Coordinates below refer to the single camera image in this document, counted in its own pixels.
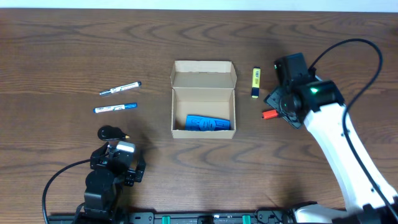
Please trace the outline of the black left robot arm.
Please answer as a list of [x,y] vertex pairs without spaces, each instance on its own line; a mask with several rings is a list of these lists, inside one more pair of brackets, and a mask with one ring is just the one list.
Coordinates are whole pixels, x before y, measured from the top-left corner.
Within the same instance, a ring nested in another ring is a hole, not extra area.
[[129,142],[120,141],[116,146],[107,142],[91,154],[84,211],[76,212],[74,223],[129,223],[128,211],[118,203],[123,187],[132,187],[144,176],[146,163],[142,156],[136,168],[131,168],[135,149]]

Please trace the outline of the red handled pliers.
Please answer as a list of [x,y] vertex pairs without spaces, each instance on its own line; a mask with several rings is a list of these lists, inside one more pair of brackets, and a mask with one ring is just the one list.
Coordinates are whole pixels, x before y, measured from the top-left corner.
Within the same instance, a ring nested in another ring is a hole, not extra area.
[[277,110],[268,110],[262,112],[262,119],[273,119],[278,118],[280,115]]

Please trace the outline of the yellow highlighter pen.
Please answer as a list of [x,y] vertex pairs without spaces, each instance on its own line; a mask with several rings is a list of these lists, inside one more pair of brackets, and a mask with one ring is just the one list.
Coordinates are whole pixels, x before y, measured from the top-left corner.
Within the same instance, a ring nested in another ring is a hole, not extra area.
[[259,67],[254,67],[252,70],[252,88],[251,88],[252,98],[259,97],[260,77],[261,77],[261,69]]

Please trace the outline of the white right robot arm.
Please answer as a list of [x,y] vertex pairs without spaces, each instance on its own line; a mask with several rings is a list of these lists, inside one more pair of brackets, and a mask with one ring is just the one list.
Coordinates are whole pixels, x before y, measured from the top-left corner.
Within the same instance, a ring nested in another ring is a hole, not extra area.
[[264,101],[294,127],[305,126],[315,138],[345,202],[343,211],[319,204],[295,208],[294,223],[397,223],[397,192],[365,150],[332,81],[312,82],[291,91],[278,86]]

